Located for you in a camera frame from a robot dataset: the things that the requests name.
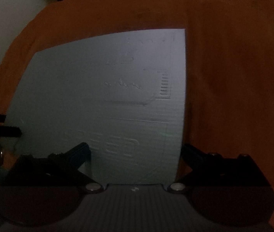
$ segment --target small metal object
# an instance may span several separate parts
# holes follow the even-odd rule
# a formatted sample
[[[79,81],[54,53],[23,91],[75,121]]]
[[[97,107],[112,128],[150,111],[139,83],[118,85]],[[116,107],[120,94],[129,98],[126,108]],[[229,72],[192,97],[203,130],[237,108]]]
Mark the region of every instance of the small metal object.
[[[93,182],[93,183],[87,184],[87,185],[85,186],[85,188],[86,188],[87,190],[90,190],[90,191],[96,191],[96,190],[99,190],[99,189],[101,188],[101,185],[98,184],[98,183]]]
[[[219,155],[218,153],[215,153],[215,152],[210,152],[208,153],[209,155],[212,155],[212,156],[216,156],[216,155]]]
[[[182,191],[185,189],[185,185],[179,182],[175,182],[170,185],[170,188],[174,191]]]
[[[131,190],[132,190],[133,192],[136,192],[136,191],[138,191],[138,190],[139,190],[139,188],[137,188],[137,187],[133,187],[133,188],[131,188]]]

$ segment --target ribbed metal surface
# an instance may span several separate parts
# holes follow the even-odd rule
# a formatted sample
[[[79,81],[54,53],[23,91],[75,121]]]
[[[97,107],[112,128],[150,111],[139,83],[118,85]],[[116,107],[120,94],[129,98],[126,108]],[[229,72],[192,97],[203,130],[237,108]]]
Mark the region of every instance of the ribbed metal surface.
[[[69,217],[40,228],[4,225],[6,231],[274,231],[265,224],[229,228],[200,216],[183,195],[170,194],[161,185],[109,186],[100,194],[87,195]]]

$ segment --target screw head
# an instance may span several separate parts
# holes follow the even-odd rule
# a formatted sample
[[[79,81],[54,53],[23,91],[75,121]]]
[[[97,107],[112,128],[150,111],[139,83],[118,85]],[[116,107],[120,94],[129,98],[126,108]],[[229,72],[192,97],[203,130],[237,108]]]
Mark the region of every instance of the screw head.
[[[170,185],[170,188],[174,191],[182,191],[183,189],[185,189],[185,185],[179,182],[175,182]]]
[[[133,187],[131,190],[132,190],[133,192],[136,192],[136,191],[138,191],[138,190],[139,190],[139,188],[137,188],[137,187]]]
[[[85,188],[89,191],[96,191],[96,190],[99,190],[101,188],[101,185],[96,183],[96,182],[93,182],[93,183],[89,183],[85,186]]]

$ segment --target orange cloth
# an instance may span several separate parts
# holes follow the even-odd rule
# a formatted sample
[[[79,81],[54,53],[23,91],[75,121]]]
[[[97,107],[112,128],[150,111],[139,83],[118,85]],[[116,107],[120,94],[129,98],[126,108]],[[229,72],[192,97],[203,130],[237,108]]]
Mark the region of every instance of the orange cloth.
[[[249,153],[274,185],[274,0],[64,0],[48,5],[0,65],[5,113],[35,52],[97,35],[185,28],[184,142]],[[179,175],[185,168],[180,164]],[[274,214],[271,219],[274,226]]]

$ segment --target metal screw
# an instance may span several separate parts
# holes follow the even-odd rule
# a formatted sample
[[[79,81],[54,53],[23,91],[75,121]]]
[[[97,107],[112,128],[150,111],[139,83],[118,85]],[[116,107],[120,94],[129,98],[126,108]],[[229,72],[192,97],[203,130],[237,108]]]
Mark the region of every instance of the metal screw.
[[[139,190],[139,188],[137,188],[137,187],[133,187],[131,190],[132,190],[133,192],[136,192],[136,191],[138,191],[138,190]]]
[[[93,183],[87,184],[87,185],[85,186],[85,188],[86,188],[87,190],[90,190],[90,191],[96,191],[96,190],[99,190],[99,189],[101,188],[101,185],[98,184],[98,183],[93,182]]]
[[[183,189],[185,189],[185,185],[179,182],[175,182],[170,185],[170,188],[174,191],[182,191]]]

